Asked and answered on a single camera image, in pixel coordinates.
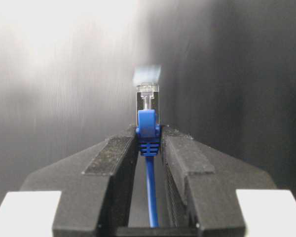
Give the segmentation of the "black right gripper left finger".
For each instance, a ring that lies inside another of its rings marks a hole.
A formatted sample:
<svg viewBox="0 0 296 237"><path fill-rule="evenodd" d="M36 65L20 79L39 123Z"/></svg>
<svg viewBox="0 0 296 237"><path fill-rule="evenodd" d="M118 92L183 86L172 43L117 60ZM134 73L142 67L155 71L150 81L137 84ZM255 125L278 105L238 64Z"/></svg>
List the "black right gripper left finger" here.
<svg viewBox="0 0 296 237"><path fill-rule="evenodd" d="M138 157L135 127L31 173L22 191L61 191L55 237L109 237L127 227Z"/></svg>

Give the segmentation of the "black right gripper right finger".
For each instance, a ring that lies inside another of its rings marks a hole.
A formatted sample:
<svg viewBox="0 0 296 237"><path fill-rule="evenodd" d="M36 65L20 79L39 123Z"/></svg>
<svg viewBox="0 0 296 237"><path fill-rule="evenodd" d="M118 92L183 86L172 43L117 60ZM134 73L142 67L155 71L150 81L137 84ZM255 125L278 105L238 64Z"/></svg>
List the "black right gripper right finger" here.
<svg viewBox="0 0 296 237"><path fill-rule="evenodd" d="M236 190L276 188L262 169L166 125L160 153L170 225L195 227L200 237L242 237L245 222Z"/></svg>

